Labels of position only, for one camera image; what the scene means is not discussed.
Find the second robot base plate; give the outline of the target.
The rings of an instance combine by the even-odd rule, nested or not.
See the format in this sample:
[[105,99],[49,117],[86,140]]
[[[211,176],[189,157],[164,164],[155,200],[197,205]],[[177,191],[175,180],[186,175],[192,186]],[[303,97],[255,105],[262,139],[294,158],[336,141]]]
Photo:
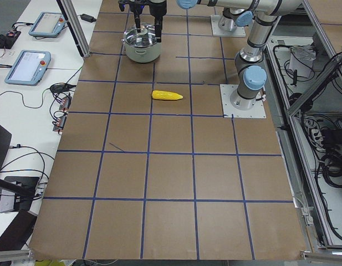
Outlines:
[[235,22],[223,15],[211,15],[212,35],[214,37],[244,38],[244,27],[236,26]]

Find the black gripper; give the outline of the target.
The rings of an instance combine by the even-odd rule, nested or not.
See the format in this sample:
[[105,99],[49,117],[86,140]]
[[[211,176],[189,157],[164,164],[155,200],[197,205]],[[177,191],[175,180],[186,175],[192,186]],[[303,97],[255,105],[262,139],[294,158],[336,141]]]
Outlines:
[[162,23],[163,16],[167,13],[167,1],[164,0],[119,0],[118,5],[123,12],[126,5],[129,5],[130,11],[134,14],[135,28],[138,33],[141,32],[140,15],[145,6],[149,7],[150,14],[155,18],[155,37],[158,43],[162,42]]

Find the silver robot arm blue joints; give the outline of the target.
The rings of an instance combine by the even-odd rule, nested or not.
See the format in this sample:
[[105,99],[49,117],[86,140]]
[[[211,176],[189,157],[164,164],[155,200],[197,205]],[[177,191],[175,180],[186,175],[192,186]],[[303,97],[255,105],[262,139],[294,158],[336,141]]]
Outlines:
[[266,71],[259,65],[262,51],[279,17],[294,11],[302,1],[177,1],[182,9],[197,4],[223,7],[227,17],[238,27],[253,22],[247,44],[236,54],[235,65],[239,77],[238,94],[244,99],[254,99],[267,80]]

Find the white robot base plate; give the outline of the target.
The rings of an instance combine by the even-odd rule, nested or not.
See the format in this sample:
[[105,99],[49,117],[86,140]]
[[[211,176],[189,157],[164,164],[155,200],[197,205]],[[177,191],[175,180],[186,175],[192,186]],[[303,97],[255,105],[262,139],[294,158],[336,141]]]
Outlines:
[[221,84],[221,100],[223,117],[265,119],[266,112],[260,91],[254,99],[241,98],[237,91],[237,84]]

